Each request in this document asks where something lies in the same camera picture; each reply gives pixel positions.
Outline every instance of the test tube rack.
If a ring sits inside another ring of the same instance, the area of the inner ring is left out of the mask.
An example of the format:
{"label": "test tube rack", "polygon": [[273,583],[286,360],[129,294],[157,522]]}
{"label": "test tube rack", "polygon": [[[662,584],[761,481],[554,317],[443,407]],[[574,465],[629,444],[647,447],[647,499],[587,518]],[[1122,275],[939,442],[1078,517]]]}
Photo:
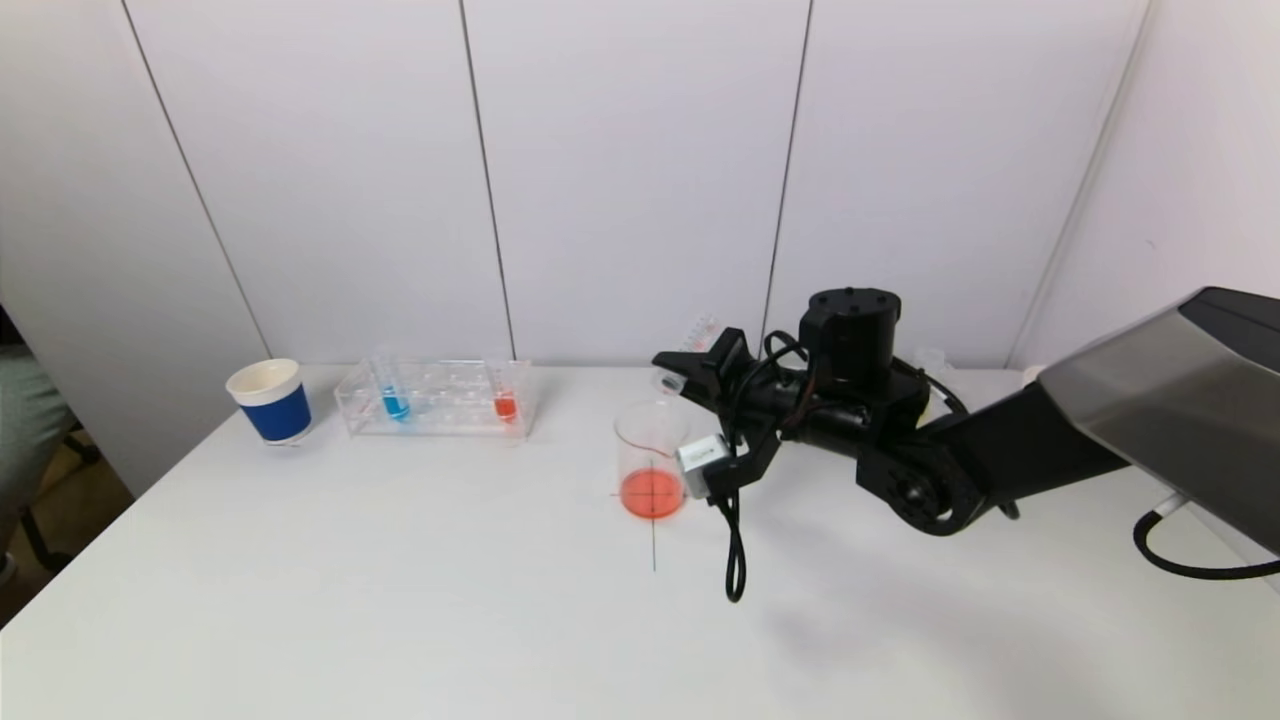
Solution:
{"label": "test tube rack", "polygon": [[[385,375],[388,366],[393,382]],[[525,438],[536,405],[527,360],[362,360],[338,383],[338,409],[355,436]],[[407,404],[394,418],[388,406]]]}

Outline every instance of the glass beaker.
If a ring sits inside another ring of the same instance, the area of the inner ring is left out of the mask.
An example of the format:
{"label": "glass beaker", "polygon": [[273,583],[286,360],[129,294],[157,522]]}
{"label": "glass beaker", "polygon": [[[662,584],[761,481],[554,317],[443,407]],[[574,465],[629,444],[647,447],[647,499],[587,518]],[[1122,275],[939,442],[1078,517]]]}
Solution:
{"label": "glass beaker", "polygon": [[613,421],[618,438],[618,497],[640,518],[666,518],[685,502],[676,450],[689,421],[669,400],[632,405]]}

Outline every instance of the tabletop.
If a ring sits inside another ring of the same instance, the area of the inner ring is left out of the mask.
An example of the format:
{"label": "tabletop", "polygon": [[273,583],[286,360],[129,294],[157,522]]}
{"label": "tabletop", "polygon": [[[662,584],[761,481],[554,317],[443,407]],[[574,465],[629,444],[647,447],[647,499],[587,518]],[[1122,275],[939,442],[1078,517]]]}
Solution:
{"label": "tabletop", "polygon": [[[0,632],[4,720],[228,717],[1274,717],[1280,597],[1166,575],[1123,470],[918,533],[854,462],[787,445],[742,492],[746,596],[700,502],[616,492],[611,420],[648,369],[538,369],[526,442],[261,445],[236,414]],[[956,372],[973,405],[1018,387]],[[710,414],[689,406],[713,427]],[[1236,564],[1192,514],[1162,553]]]}

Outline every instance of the test tube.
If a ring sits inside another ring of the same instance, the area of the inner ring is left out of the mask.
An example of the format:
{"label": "test tube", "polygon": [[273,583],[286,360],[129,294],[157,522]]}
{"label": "test tube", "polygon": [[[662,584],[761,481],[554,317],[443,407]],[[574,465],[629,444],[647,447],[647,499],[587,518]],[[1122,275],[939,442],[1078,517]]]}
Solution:
{"label": "test tube", "polygon": [[[710,313],[703,313],[684,342],[680,343],[680,352],[707,352],[719,337],[724,325]],[[664,395],[680,395],[685,389],[685,378],[667,370],[658,370],[653,375],[654,386]]]}
{"label": "test tube", "polygon": [[374,354],[370,365],[374,370],[374,383],[378,384],[378,391],[383,396],[383,407],[387,409],[387,415],[397,423],[407,423],[411,414],[408,393],[404,392],[404,383],[401,382],[394,357],[380,351]]}
{"label": "test tube", "polygon": [[520,419],[520,405],[516,402],[511,364],[503,360],[485,360],[484,370],[489,375],[489,388],[493,391],[493,411],[503,423],[516,424]]}

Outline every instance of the paper cup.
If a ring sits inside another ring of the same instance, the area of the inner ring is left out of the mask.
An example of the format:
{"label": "paper cup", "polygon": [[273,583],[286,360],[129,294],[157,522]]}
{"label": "paper cup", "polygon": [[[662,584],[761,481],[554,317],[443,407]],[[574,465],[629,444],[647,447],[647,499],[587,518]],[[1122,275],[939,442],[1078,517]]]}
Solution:
{"label": "paper cup", "polygon": [[227,392],[268,445],[294,441],[311,429],[311,406],[294,360],[262,360],[227,380]]}

